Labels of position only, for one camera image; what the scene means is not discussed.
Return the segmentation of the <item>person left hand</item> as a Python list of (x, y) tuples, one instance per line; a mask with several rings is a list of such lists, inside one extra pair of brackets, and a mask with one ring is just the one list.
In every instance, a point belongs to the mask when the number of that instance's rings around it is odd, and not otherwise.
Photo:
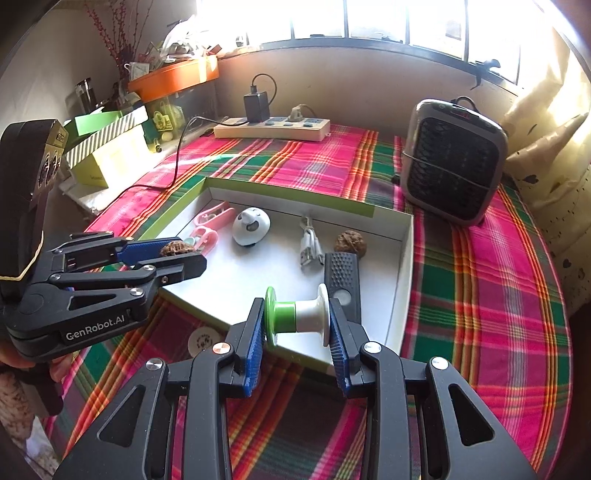
[[(49, 373), (54, 382), (61, 382), (70, 370), (74, 355), (67, 354), (53, 359), (49, 363)], [(9, 366), (24, 370), (35, 366), (35, 363), (23, 358), (16, 348), (9, 342), (2, 340), (0, 343), (0, 363), (2, 366)]]

